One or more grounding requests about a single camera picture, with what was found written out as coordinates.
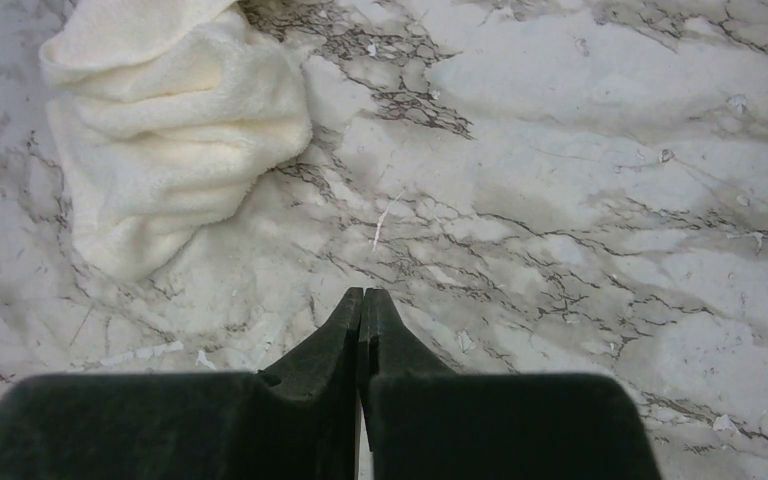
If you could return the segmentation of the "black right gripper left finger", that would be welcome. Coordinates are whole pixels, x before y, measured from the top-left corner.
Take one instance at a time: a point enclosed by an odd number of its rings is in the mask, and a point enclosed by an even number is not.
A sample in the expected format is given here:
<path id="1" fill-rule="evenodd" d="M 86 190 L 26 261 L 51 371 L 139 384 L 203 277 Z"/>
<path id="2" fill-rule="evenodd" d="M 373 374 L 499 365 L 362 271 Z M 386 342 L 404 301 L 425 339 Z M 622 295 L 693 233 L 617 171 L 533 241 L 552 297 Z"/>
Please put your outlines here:
<path id="1" fill-rule="evenodd" d="M 0 400 L 0 479 L 354 479 L 362 300 L 258 372 L 26 378 Z"/>

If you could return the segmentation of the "cream white towel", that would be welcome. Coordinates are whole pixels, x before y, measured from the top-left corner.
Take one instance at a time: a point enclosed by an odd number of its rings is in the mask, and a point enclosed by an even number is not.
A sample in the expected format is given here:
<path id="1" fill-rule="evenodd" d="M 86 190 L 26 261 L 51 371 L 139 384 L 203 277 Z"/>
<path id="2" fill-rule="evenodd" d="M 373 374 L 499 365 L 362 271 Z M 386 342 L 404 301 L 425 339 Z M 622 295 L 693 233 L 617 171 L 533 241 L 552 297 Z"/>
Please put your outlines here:
<path id="1" fill-rule="evenodd" d="M 312 137 L 298 57 L 233 1 L 81 1 L 39 62 L 73 246 L 120 280 L 231 217 Z"/>

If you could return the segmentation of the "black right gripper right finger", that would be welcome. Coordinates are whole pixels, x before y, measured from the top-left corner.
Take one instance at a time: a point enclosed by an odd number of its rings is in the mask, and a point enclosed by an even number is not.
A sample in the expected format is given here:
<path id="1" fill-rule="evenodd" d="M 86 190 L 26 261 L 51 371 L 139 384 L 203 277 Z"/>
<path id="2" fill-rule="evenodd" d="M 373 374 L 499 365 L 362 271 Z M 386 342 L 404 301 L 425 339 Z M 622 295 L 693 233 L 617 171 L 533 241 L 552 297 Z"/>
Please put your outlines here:
<path id="1" fill-rule="evenodd" d="M 590 373 L 461 374 L 365 292 L 358 385 L 377 479 L 657 479 L 638 411 Z"/>

